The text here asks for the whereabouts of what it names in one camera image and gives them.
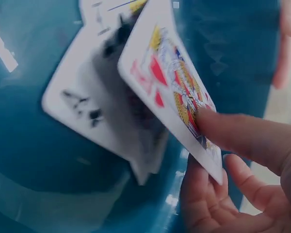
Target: finger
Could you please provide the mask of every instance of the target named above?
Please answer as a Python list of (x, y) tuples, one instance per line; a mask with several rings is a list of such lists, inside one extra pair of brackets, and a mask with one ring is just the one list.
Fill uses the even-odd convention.
[(245, 156), (281, 175), (291, 162), (291, 125), (245, 115), (223, 115), (199, 109), (201, 132), (219, 147)]
[(282, 0), (280, 30), (282, 34), (291, 37), (291, 0)]
[(287, 85), (291, 64), (291, 0), (283, 0), (280, 14), (280, 49), (277, 69), (273, 78), (276, 89)]
[(208, 184), (206, 202), (211, 217), (220, 225), (226, 224), (236, 218), (234, 213), (230, 211), (233, 206), (229, 206), (229, 208), (221, 207), (220, 201), (211, 182)]
[(245, 215), (226, 224), (212, 233), (258, 233), (270, 229), (274, 224), (274, 220), (262, 214), (251, 216)]
[(238, 214), (238, 209), (232, 202), (231, 198), (228, 195), (228, 178), (227, 173), (224, 169), (223, 171), (223, 184), (219, 185), (211, 177), (213, 188), (216, 193), (217, 199), (219, 201), (220, 208), (229, 211), (232, 215), (236, 216)]
[(180, 202), (184, 221), (192, 232), (211, 232), (219, 227), (218, 222), (212, 219), (206, 202), (208, 179), (207, 171), (190, 155)]
[(237, 155), (228, 155), (225, 163), (235, 185), (257, 209), (264, 211), (275, 195), (283, 193), (279, 185), (266, 185), (258, 180)]

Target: blue surface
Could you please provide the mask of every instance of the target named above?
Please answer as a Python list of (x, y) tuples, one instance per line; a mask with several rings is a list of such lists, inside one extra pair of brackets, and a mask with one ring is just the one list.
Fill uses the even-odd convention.
[[(178, 31), (219, 112), (263, 116), (278, 9), (276, 0), (180, 1)], [(42, 111), (42, 94), (80, 20), (76, 0), (0, 0), (0, 37), (19, 64), (9, 73), (0, 59), (0, 231), (179, 232), (186, 153), (174, 137), (160, 173), (140, 187), (125, 161)], [(101, 199), (122, 181), (118, 199)], [(229, 188), (239, 206), (241, 194)], [(106, 219), (98, 221), (99, 213)]]

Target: blurred card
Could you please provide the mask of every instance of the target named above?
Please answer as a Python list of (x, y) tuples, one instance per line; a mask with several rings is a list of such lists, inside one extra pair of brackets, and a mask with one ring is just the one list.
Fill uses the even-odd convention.
[(117, 29), (119, 13), (131, 15), (130, 2), (122, 2), (122, 5), (114, 5), (113, 2), (80, 1), (84, 27), (76, 35), (49, 82), (43, 94), (42, 107), (50, 116), (80, 135), (124, 156), (127, 149), (104, 120), (101, 108), (90, 96), (80, 72), (86, 59)]
[(169, 0), (149, 0), (118, 70), (169, 131), (222, 183), (221, 150), (200, 134), (195, 123), (199, 107), (215, 111), (215, 106), (175, 31)]

